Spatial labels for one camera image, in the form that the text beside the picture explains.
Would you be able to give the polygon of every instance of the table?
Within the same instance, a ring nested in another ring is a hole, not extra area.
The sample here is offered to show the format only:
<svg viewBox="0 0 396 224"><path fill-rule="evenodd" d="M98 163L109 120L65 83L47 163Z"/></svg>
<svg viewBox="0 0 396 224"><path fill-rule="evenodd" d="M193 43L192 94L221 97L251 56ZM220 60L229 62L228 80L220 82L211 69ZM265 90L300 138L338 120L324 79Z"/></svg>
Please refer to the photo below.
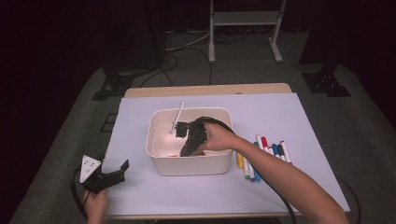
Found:
<svg viewBox="0 0 396 224"><path fill-rule="evenodd" d="M289 212L262 181L251 183L232 163L223 175L161 176L146 153L149 120L153 112L186 107L221 106L229 109L233 129L246 139L262 133L272 141L285 140L293 164L313 177L349 211L332 169L320 148L300 101L287 84L244 84L130 89L120 111L106 152L103 172L120 169L130 160L126 181L108 190L107 218L164 219L209 217L274 217ZM277 105L264 110L263 105ZM265 116L259 121L254 119ZM274 123L279 118L285 122Z"/></svg>

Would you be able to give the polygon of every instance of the yellow marker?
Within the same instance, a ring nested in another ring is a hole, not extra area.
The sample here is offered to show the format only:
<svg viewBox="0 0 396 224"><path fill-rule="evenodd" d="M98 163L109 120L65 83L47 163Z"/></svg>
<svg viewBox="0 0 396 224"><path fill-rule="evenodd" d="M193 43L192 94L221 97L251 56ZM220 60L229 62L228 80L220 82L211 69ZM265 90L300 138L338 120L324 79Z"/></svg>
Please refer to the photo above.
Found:
<svg viewBox="0 0 396 224"><path fill-rule="evenodd" d="M244 168L244 158L239 153L236 153L236 161L238 162L238 167L240 169Z"/></svg>

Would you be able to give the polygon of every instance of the gray carpet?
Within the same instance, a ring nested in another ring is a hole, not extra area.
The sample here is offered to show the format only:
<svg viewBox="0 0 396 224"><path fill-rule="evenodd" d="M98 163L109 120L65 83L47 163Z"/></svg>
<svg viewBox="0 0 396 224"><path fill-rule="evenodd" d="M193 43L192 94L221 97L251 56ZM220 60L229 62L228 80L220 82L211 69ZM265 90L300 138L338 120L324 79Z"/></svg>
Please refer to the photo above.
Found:
<svg viewBox="0 0 396 224"><path fill-rule="evenodd" d="M245 35L231 45L216 45L211 84L286 82L297 92L323 151L334 171L359 198L361 223L394 223L396 202L396 132L364 91L358 78L343 65L335 76L350 97L312 94L301 75L318 71L320 65L299 65L307 33L280 33L283 63L276 63L267 42L268 35ZM193 35L170 35L173 47L188 43ZM192 48L207 53L207 45ZM174 86L208 85L209 65L202 53L182 50L173 53L177 67L167 72ZM164 69L175 60L165 60ZM134 87L148 78L134 81ZM70 177L82 155L100 156L106 151L111 133L100 132L109 113L117 113L120 97L92 101L105 75L92 74L44 160L32 186L11 223L84 223L70 193ZM169 86L164 75L144 87ZM351 223L358 220L358 205L349 188L340 182L351 208ZM282 223L290 223L282 217ZM303 217L299 223L305 223ZM144 223L143 220L107 223Z"/></svg>

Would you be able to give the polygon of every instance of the black cable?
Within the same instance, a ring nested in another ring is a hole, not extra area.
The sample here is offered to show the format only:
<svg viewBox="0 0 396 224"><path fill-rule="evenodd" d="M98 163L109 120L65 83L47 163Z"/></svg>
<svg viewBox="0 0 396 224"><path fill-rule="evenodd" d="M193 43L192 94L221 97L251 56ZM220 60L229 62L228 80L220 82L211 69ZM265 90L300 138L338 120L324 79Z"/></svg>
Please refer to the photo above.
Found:
<svg viewBox="0 0 396 224"><path fill-rule="evenodd" d="M204 57L206 58L207 64L209 65L209 85L212 85L212 73L213 73L212 72L212 64L209 62L209 59L207 58L206 54L204 54L204 52L199 49L178 49L173 52L177 52L177 51L181 51L181 50L195 50L195 51L198 51L204 55Z"/></svg>
<svg viewBox="0 0 396 224"><path fill-rule="evenodd" d="M160 75L160 74L164 74L164 73L166 73L166 72L169 72L170 70L174 69L174 68L177 66L177 64L178 64L178 59L177 59L177 57L175 57L174 55L170 55L170 54L166 54L165 56L169 56L169 57L174 58L174 59L176 60L176 63L175 63L172 67L170 67L170 68L168 68L168 69L166 69L166 70L162 70L160 73L153 74L153 75L149 76L148 78L146 78L146 79L140 84L139 88L143 87L143 85L144 85L147 81L149 81L150 79L152 79L153 77L156 77L156 76L158 76L158 75Z"/></svg>
<svg viewBox="0 0 396 224"><path fill-rule="evenodd" d="M279 192L277 192L276 189L274 189L274 187L272 187L270 183L268 183L268 181L262 176L262 174L260 174L260 172L256 168L254 168L254 166L253 166L253 169L260 176L260 178L277 194L277 196L279 196L279 198L282 200L282 202L288 208L288 211L289 211L289 214L291 217L291 223L296 224L297 223L296 215L294 214L294 211L291 208L290 203Z"/></svg>
<svg viewBox="0 0 396 224"><path fill-rule="evenodd" d="M201 44L204 40L206 40L206 39L209 37L209 35L210 35L210 33L207 32L207 34L205 34L204 36L201 36L200 38L195 39L195 40L191 41L191 42L188 43L188 44L185 44L185 45L182 45L182 46L179 46L179 47L176 47L176 48L172 48L172 49L166 49L166 51L168 51L168 52L174 52L174 51L178 51L178 50L180 50L180 49L184 49L184 48L189 47L189 46L192 46L192 45Z"/></svg>
<svg viewBox="0 0 396 224"><path fill-rule="evenodd" d="M234 44L236 42L242 41L244 39L245 39L245 35L243 33L241 34L241 37L238 38L236 35L230 35L229 32L226 32L225 34L224 33L220 33L220 34L215 35L214 42L216 44L219 44L219 45L231 45L231 44Z"/></svg>
<svg viewBox="0 0 396 224"><path fill-rule="evenodd" d="M80 172L80 171L81 171L81 165L79 165L76 168L75 172L72 175L72 179L71 179L71 182L70 182L70 189L72 190L73 198L75 200L75 203L77 205L77 208L78 208L79 212L87 219L87 212L85 212L84 205L81 203L81 200L78 197L76 184L75 184L76 174L78 172Z"/></svg>
<svg viewBox="0 0 396 224"><path fill-rule="evenodd" d="M163 72L163 74L165 75L166 79L168 79L169 82L169 86L172 87L173 86L173 80L169 77L168 72L163 70L163 67L161 66L161 71Z"/></svg>
<svg viewBox="0 0 396 224"><path fill-rule="evenodd" d="M345 180L340 178L339 176L335 176L335 178L343 183L349 191L352 193L353 197L355 198L356 205L358 207L358 221L356 222L357 224L361 224L361 202L359 201L358 195L356 195L355 191L353 191L352 187L350 187Z"/></svg>
<svg viewBox="0 0 396 224"><path fill-rule="evenodd" d="M88 191L87 197L85 197L84 203L82 204L82 206L85 206L85 203L87 202L88 197L90 197L90 194L91 194L91 191Z"/></svg>
<svg viewBox="0 0 396 224"><path fill-rule="evenodd" d="M201 31L187 31L187 30L185 30L185 31L181 31L180 33L184 34L184 35L198 35L198 36L202 36L202 34L207 35L208 31L207 30L201 30Z"/></svg>

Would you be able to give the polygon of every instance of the human hand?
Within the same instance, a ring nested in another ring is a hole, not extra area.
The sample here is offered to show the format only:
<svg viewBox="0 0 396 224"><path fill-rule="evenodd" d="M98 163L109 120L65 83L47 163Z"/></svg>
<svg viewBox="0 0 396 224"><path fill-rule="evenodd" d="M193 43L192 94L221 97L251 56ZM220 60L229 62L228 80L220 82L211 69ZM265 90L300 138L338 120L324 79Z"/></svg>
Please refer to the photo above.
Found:
<svg viewBox="0 0 396 224"><path fill-rule="evenodd" d="M230 149L235 146L235 140L239 137L224 129L218 124L205 123L206 129L206 142L198 146L196 152L202 152L203 150L214 150L221 151Z"/></svg>
<svg viewBox="0 0 396 224"><path fill-rule="evenodd" d="M84 199L86 199L84 208L87 213L88 223L105 223L108 204L107 189L104 189L97 194L93 192L89 193L85 190Z"/></svg>

